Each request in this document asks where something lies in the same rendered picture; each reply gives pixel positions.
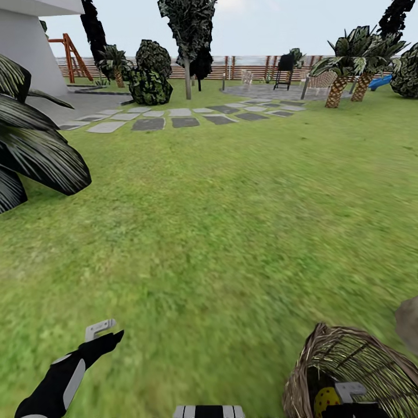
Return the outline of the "wicker basket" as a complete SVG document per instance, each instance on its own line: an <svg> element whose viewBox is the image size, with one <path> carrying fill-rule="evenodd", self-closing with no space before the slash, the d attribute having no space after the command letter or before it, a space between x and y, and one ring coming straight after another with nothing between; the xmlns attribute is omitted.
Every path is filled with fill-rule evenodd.
<svg viewBox="0 0 418 418"><path fill-rule="evenodd" d="M334 367L334 370L331 370L325 366L325 362L332 359L331 352L340 343L344 343L344 338L348 336L359 338L364 343L357 349L353 349L351 353L347 353L345 358L340 360L337 366ZM368 370L365 368L366 362L356 356L365 349L370 351L373 348L389 356L391 361L387 362L381 357L379 359L379 365L374 366L370 363L370 370ZM352 364L353 362L356 369L364 370L363 374L360 372L353 373L347 367L349 363ZM325 367L322 368L321 366ZM399 374L394 366L405 377ZM299 353L299 359L296 361L291 374L286 379L282 395L285 418L315 418L313 410L314 398L320 389L329 387L329 382L334 387L335 383L350 381L343 372L339 373L340 368L346 370L353 377L353 381L358 381L359 383L374 375L375 379L378 379L378 382L386 387L389 395L385 395L382 390L378 390L375 385L372 385L371 388L374 391L372 401L378 402L379 407L384 409L390 418L398 418L393 410L393 408L396 408L395 402L398 404L403 418L409 418L408 410L412 418L417 418L408 398L410 398L414 405L418 405L418 367L406 356L389 348L375 336L362 329L353 326L328 327L326 322L322 321L315 326L315 329L306 338L304 349ZM391 370L391 375L394 379L384 371L387 369ZM308 372L316 373L312 383L308 382L312 376ZM321 381L321 377L323 377L325 382ZM406 379L412 384L412 387L405 381ZM397 387L394 380L399 384L401 389ZM402 399L408 410L403 405Z"/></svg>

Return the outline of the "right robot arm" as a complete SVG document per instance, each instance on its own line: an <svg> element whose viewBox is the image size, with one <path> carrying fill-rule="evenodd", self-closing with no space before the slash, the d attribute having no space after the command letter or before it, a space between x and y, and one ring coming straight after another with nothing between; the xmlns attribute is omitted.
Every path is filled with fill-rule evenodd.
<svg viewBox="0 0 418 418"><path fill-rule="evenodd" d="M340 397L340 405L329 405L322 418L390 418L386 411L372 400L354 401L367 395L366 386L358 381L335 383L335 392Z"/></svg>

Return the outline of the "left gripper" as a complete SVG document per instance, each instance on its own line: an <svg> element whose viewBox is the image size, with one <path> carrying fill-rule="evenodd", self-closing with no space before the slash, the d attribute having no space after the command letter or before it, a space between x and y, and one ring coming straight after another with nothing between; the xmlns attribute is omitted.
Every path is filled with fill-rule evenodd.
<svg viewBox="0 0 418 418"><path fill-rule="evenodd" d="M89 347L94 352L94 360L93 363L95 363L100 356L113 351L117 344L121 341L122 337L124 335L124 330L117 334L106 334L103 336L99 336L99 338L96 338L93 341L83 343L81 344L78 349L82 349L85 347Z"/></svg>

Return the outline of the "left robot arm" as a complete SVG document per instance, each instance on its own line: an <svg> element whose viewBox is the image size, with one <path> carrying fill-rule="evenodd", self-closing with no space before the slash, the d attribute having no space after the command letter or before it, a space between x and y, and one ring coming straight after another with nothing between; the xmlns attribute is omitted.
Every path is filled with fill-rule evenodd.
<svg viewBox="0 0 418 418"><path fill-rule="evenodd" d="M88 326L85 342L50 365L45 378L29 398L17 408L14 418L62 418L75 396L84 373L100 356L113 351L121 341L124 330L117 334L99 336L101 331L114 327L114 319Z"/></svg>

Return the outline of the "easter egg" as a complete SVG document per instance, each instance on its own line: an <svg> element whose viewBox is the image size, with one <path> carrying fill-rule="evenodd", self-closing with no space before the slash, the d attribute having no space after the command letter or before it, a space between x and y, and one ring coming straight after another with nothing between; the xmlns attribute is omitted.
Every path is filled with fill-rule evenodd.
<svg viewBox="0 0 418 418"><path fill-rule="evenodd" d="M315 418L322 418L321 412L324 412L329 405L340 405L340 397L335 392L335 387L323 387L315 395L313 414Z"/></svg>

